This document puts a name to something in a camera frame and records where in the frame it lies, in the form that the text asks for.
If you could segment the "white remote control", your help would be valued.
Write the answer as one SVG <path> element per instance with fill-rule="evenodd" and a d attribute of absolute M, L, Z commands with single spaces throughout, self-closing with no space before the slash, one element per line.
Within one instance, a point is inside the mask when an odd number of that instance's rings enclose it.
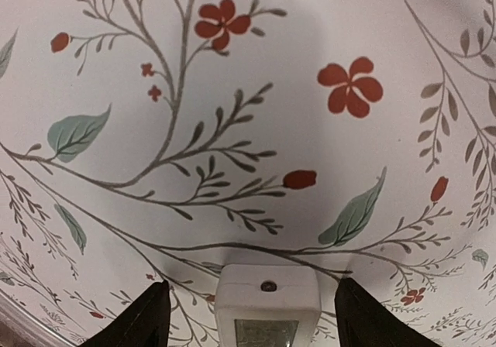
<path fill-rule="evenodd" d="M 305 266 L 229 264 L 215 293 L 221 346 L 308 346 L 322 306 Z"/>

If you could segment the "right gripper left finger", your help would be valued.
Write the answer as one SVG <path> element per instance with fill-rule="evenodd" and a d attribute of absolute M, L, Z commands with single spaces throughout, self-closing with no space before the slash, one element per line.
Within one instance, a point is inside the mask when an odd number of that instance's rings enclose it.
<path fill-rule="evenodd" d="M 87 340 L 87 347 L 168 347 L 170 285 L 152 283 L 111 324 Z"/>

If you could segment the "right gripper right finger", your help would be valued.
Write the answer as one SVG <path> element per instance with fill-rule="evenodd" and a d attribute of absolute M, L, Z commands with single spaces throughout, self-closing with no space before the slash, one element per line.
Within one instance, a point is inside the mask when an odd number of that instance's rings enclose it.
<path fill-rule="evenodd" d="M 334 305 L 342 347 L 438 346 L 397 319 L 350 277 L 340 280 Z"/>

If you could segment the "floral patterned table mat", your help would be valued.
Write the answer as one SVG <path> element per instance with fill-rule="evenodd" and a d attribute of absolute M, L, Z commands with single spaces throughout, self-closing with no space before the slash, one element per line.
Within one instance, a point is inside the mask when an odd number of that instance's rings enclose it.
<path fill-rule="evenodd" d="M 156 281 L 217 346 L 230 263 L 350 275 L 495 344 L 495 0 L 1 0 L 1 316 L 76 346 Z"/>

